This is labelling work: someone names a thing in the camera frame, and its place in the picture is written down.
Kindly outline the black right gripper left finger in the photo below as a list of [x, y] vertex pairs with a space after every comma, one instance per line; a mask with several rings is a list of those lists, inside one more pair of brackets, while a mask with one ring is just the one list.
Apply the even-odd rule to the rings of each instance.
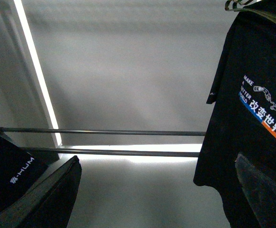
[[0, 212], [0, 228], [65, 228], [76, 201], [82, 167], [73, 156]]

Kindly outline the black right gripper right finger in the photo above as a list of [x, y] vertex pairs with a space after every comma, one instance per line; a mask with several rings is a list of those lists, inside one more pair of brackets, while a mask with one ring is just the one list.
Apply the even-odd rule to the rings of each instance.
[[276, 170], [239, 153], [235, 160], [245, 198], [262, 228], [276, 228]]

